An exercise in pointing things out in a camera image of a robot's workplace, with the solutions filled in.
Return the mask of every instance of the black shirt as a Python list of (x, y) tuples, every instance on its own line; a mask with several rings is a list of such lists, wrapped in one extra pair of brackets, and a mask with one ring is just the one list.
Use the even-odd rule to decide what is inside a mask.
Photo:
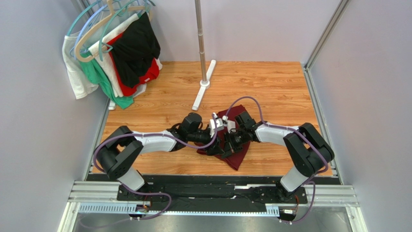
[(147, 13), (132, 22), (112, 46), (111, 53), (119, 78), (130, 88), (139, 83), (139, 77), (147, 73), (153, 58), (160, 55), (160, 45)]

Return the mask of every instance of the hanging clothes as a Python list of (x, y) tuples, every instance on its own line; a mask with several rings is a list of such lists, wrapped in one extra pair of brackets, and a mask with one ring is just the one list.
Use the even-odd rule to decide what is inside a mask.
[[(123, 36), (123, 33), (121, 33), (120, 35), (116, 36), (114, 39), (112, 39), (111, 41), (107, 42), (107, 44), (109, 45), (113, 45), (119, 38), (121, 38)], [(109, 52), (110, 58), (113, 61), (113, 54), (112, 52)], [(119, 72), (118, 69), (116, 67), (116, 65), (114, 66), (115, 68), (115, 72), (116, 72), (116, 77), (118, 79), (118, 83), (119, 86), (121, 88), (121, 91), (123, 92), (124, 96), (135, 96), (135, 92), (137, 91), (136, 89), (141, 85), (141, 84), (145, 84), (151, 80), (156, 79), (159, 76), (159, 66), (158, 64), (162, 65), (160, 63), (160, 61), (157, 61), (156, 59), (153, 59), (152, 64), (150, 66), (150, 68), (148, 69), (148, 71), (146, 72), (146, 74), (144, 76), (139, 77), (140, 83), (133, 86), (133, 87), (128, 87), (126, 85), (124, 85), (121, 81), (121, 78), (119, 76)]]
[(70, 54), (70, 50), (74, 47), (78, 34), (79, 32), (71, 34), (70, 36), (64, 36), (62, 53), (74, 95), (76, 99), (81, 99), (95, 91), (99, 85), (93, 84), (87, 79), (79, 61), (75, 60)]
[[(88, 57), (90, 55), (90, 52), (82, 54), (83, 57)], [(102, 87), (103, 92), (110, 98), (110, 100), (114, 101), (122, 109), (126, 109), (131, 104), (133, 104), (132, 97), (115, 97), (109, 79), (107, 78), (103, 69), (100, 67), (100, 65), (97, 63), (95, 59), (92, 59), (87, 63), (80, 62), (80, 66), (82, 67), (88, 80), (91, 83), (100, 85)]]
[(132, 22), (112, 47), (111, 55), (121, 82), (133, 88), (152, 66), (153, 59), (160, 55), (160, 45), (147, 13)]
[[(135, 20), (138, 19), (137, 14), (133, 14), (130, 16), (127, 20), (119, 24), (117, 27), (115, 27), (111, 32), (109, 32), (107, 35), (103, 37), (103, 42), (107, 43), (108, 41), (112, 40), (119, 34), (125, 31), (126, 28)], [(92, 54), (97, 54), (99, 52), (99, 41), (97, 41), (95, 44), (90, 46), (88, 50)], [(124, 94), (121, 91), (118, 79), (116, 77), (116, 72), (114, 69), (113, 62), (109, 56), (108, 53), (103, 53), (103, 61), (100, 60), (99, 56), (95, 58), (97, 63), (101, 66), (103, 71), (106, 73), (107, 77), (110, 80), (110, 83), (112, 84), (113, 92), (116, 97), (123, 97)]]

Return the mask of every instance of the gray wall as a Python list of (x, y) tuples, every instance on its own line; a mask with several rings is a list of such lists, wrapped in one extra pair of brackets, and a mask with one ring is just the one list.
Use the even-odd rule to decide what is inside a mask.
[(75, 100), (61, 56), (69, 0), (0, 3), (0, 231), (56, 231), (106, 97)]
[[(199, 60), (194, 0), (156, 0), (161, 60)], [(207, 59), (306, 62), (339, 0), (202, 0)]]
[(412, 231), (412, 1), (353, 0), (311, 71), (369, 231)]

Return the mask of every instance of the red shirt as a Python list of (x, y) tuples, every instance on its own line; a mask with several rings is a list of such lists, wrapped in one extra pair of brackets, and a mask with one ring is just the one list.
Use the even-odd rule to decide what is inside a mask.
[[(108, 44), (108, 45), (112, 45), (116, 40), (118, 40), (118, 39), (121, 38), (122, 36), (123, 36), (123, 33), (119, 34), (119, 35), (116, 36), (114, 39), (110, 40), (107, 44)], [(112, 53), (109, 52), (109, 55), (110, 55), (110, 58), (112, 59), (112, 62), (113, 62)], [(156, 78), (159, 76), (159, 67), (157, 66), (156, 59), (153, 59), (153, 60), (152, 60), (152, 64), (151, 64), (150, 68), (148, 69), (147, 73), (146, 73), (144, 76), (138, 77), (139, 80), (140, 80), (140, 83), (137, 84), (137, 85), (135, 85), (133, 88), (130, 88), (130, 87), (128, 87), (128, 86), (125, 86), (125, 85), (121, 82), (121, 79), (120, 79), (120, 77), (119, 77), (118, 70), (117, 70), (117, 68), (116, 68), (116, 65), (114, 65), (114, 64), (115, 64), (115, 63), (113, 62), (113, 67), (114, 67), (115, 72), (116, 72), (116, 77), (117, 77), (117, 79), (118, 79), (120, 89), (121, 89), (121, 91), (123, 92), (123, 95), (126, 96), (126, 97), (129, 97), (129, 96), (133, 95), (133, 94), (136, 92), (136, 89), (137, 89), (137, 87), (138, 87), (139, 85), (142, 85), (142, 84), (147, 83), (147, 82), (149, 82), (149, 81), (151, 81), (151, 80), (154, 80), (154, 79), (156, 79)]]

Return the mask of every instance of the wood grain surface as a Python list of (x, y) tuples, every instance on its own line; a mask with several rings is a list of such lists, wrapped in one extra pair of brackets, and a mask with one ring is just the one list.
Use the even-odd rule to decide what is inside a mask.
[[(146, 92), (137, 96), (132, 106), (125, 110), (117, 107), (109, 112), (103, 138), (122, 125), (133, 131), (158, 132), (181, 122), (192, 112), (200, 80), (199, 62), (164, 62), (159, 77), (148, 83)], [(227, 109), (233, 101), (246, 95), (259, 101), (266, 121), (287, 126), (309, 122), (319, 130), (298, 62), (219, 61), (197, 113), (207, 125), (213, 112)], [(252, 100), (241, 100), (239, 104), (260, 121)], [(251, 143), (238, 171), (216, 157), (199, 155), (188, 147), (171, 153), (142, 154), (133, 164), (143, 174), (213, 175), (285, 175), (292, 165), (285, 147), (263, 143)]]

